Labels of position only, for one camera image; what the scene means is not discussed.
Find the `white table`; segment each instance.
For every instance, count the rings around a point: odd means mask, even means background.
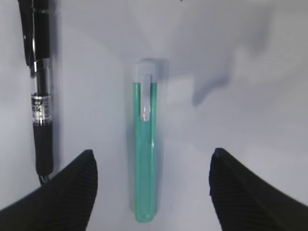
[[[219,231],[208,172],[224,147],[308,205],[308,2],[63,0],[54,26],[56,169],[93,149],[89,231]],[[0,207],[39,186],[17,1],[0,2]],[[132,77],[156,58],[157,214],[133,213]]]

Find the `translucent teal pen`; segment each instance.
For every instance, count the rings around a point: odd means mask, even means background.
[[[135,216],[149,222],[155,214],[157,71],[152,61],[137,64],[134,87]]]

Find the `black pen grip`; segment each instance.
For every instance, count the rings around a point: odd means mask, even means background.
[[[52,123],[33,125],[36,170],[39,176],[48,176],[53,171]]]

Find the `black ballpoint pen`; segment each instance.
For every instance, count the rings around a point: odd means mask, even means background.
[[[41,184],[44,184],[53,171],[49,1],[18,2],[26,64],[31,73],[36,170]]]

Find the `white pen clip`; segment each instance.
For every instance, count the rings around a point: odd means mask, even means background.
[[[151,83],[156,82],[155,64],[152,61],[141,61],[137,64],[137,82],[140,90],[140,117],[149,121],[151,115]]]

